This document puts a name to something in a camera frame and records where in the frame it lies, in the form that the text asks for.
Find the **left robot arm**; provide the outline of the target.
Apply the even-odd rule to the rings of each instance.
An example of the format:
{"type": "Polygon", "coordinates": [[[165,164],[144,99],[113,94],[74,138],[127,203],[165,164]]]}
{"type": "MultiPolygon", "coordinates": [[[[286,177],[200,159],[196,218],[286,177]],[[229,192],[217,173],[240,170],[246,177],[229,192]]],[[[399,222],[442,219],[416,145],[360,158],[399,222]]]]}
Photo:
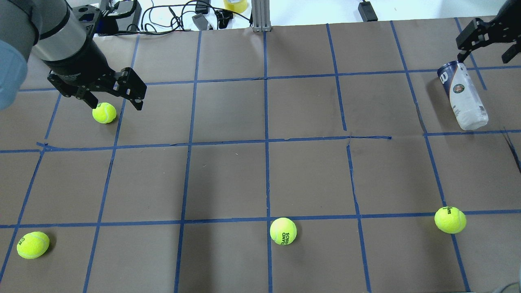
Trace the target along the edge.
{"type": "Polygon", "coordinates": [[[28,72],[28,58],[37,56],[50,69],[47,80],[65,97],[95,109],[95,92],[128,100],[141,111],[147,86],[130,67],[115,72],[93,41],[97,33],[120,35],[117,19],[137,9],[118,6],[72,8],[65,0],[2,0],[1,108],[13,104],[28,72]]]}

